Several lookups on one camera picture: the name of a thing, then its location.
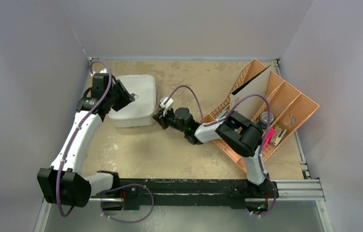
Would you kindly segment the grey medicine case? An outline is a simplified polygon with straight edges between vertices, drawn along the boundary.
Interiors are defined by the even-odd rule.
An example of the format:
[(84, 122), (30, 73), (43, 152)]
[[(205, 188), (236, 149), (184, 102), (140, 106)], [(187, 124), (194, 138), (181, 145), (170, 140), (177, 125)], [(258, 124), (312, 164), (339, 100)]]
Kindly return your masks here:
[(131, 128), (153, 124), (158, 98), (154, 77), (149, 74), (121, 75), (117, 80), (136, 96), (135, 101), (123, 109), (109, 112), (108, 117), (113, 125), (117, 128)]

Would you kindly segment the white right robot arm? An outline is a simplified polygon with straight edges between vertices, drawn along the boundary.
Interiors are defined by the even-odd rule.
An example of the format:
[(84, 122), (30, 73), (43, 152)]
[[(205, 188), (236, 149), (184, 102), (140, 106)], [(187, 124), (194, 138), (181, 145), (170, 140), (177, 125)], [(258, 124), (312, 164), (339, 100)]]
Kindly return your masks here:
[(261, 158), (263, 130), (245, 116), (233, 111), (226, 119), (206, 124), (195, 121), (188, 108), (178, 108), (176, 111), (171, 108), (160, 109), (153, 119), (164, 130), (171, 127), (182, 132), (193, 145), (223, 140), (243, 159), (249, 193), (259, 197), (266, 192), (267, 171)]

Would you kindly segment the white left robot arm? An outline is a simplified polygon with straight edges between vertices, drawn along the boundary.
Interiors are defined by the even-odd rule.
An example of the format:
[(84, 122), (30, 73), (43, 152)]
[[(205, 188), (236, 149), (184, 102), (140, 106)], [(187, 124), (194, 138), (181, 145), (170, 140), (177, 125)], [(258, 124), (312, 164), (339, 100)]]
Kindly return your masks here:
[(84, 207), (90, 197), (101, 192), (110, 198), (119, 195), (121, 185), (116, 172), (98, 171), (83, 177), (82, 169), (89, 146), (106, 115), (134, 102), (121, 81), (107, 71), (92, 76), (92, 86), (78, 101), (69, 135), (55, 160), (41, 168), (37, 180), (48, 203)]

